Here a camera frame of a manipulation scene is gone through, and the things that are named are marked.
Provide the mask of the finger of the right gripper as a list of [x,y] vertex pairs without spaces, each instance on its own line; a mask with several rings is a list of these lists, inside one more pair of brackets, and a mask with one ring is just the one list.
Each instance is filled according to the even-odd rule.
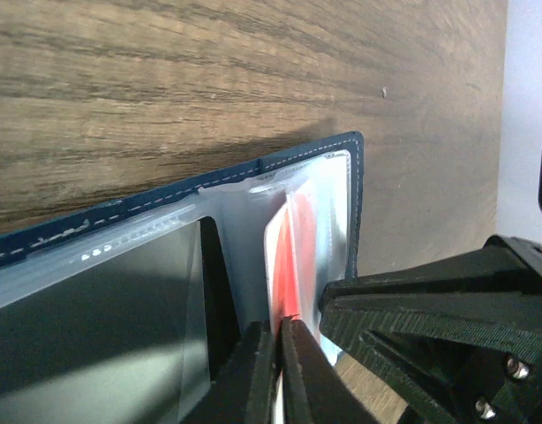
[[542,246],[330,283],[320,331],[407,403],[403,423],[542,423]]

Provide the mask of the blue card holder wallet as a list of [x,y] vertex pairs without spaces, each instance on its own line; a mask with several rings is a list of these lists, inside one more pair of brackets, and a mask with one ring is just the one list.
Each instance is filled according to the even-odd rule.
[[269,317],[264,232],[298,189],[316,214],[317,297],[325,284],[356,273],[365,141],[346,132],[188,178],[0,237],[0,271],[58,254],[68,263],[119,241],[133,248],[208,220],[221,244],[233,319],[240,328]]

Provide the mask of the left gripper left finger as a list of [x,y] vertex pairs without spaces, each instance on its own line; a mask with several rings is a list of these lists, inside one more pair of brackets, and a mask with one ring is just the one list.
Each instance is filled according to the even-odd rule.
[[252,322],[208,393],[184,423],[270,423],[275,401],[275,336],[268,322]]

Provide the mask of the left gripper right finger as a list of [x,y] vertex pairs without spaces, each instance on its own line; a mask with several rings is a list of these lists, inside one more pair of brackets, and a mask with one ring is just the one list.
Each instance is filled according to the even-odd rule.
[[286,423],[375,423],[350,393],[305,323],[282,319],[282,378]]

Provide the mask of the red white credit card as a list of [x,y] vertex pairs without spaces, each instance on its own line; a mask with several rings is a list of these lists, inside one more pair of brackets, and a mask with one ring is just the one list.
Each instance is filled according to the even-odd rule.
[[270,326],[277,335],[281,319],[301,319],[320,340],[316,315],[316,214],[310,193],[287,194],[285,203],[267,224],[264,255]]

